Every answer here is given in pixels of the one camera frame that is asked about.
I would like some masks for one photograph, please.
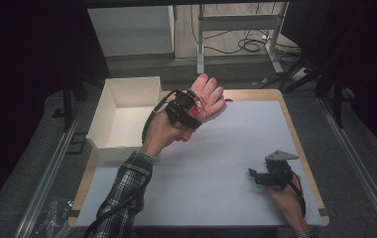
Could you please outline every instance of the open white box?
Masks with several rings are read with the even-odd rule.
[[[124,161],[138,151],[145,122],[162,98],[157,76],[106,79],[86,135],[99,158]]]

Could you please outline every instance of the person's left hand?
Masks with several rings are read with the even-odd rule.
[[[160,111],[155,115],[149,126],[142,151],[156,157],[162,149],[171,145],[173,141],[188,130],[189,128],[183,125],[180,127],[171,125],[167,113]]]

